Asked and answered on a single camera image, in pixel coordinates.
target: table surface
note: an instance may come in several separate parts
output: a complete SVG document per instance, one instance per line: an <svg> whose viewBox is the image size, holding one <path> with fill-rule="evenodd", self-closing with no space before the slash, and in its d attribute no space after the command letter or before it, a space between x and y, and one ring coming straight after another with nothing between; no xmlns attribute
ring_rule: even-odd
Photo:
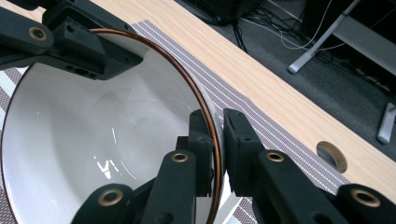
<svg viewBox="0 0 396 224"><path fill-rule="evenodd" d="M129 23L151 21L309 149L316 152L322 141L337 146L347 160L347 179L376 189L396 203L394 161L174 1L93 2ZM42 9L26 11L6 0L0 0L0 7L41 21Z"/></svg>

